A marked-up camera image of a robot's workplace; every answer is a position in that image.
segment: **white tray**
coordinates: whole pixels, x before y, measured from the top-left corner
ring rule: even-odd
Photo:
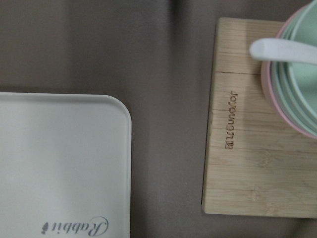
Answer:
[[[128,238],[131,118],[104,95],[0,93],[5,238]]]

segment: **gray background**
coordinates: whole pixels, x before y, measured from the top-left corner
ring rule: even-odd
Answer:
[[[216,21],[285,21],[308,2],[1,0],[0,89],[108,94],[127,106],[132,238],[316,237],[316,220],[201,209]]]

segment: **white spoon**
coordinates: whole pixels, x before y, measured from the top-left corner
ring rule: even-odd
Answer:
[[[317,65],[317,47],[279,38],[262,38],[250,46],[255,60],[299,62]]]

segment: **stack of bowls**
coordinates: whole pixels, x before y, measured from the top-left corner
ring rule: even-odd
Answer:
[[[317,0],[295,12],[276,37],[317,46],[316,23]],[[277,113],[295,130],[317,139],[317,65],[264,61],[261,82]]]

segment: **cutting board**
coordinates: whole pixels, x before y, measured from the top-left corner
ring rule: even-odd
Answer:
[[[210,214],[317,217],[317,140],[269,106],[250,43],[283,22],[221,18],[217,24],[203,191]]]

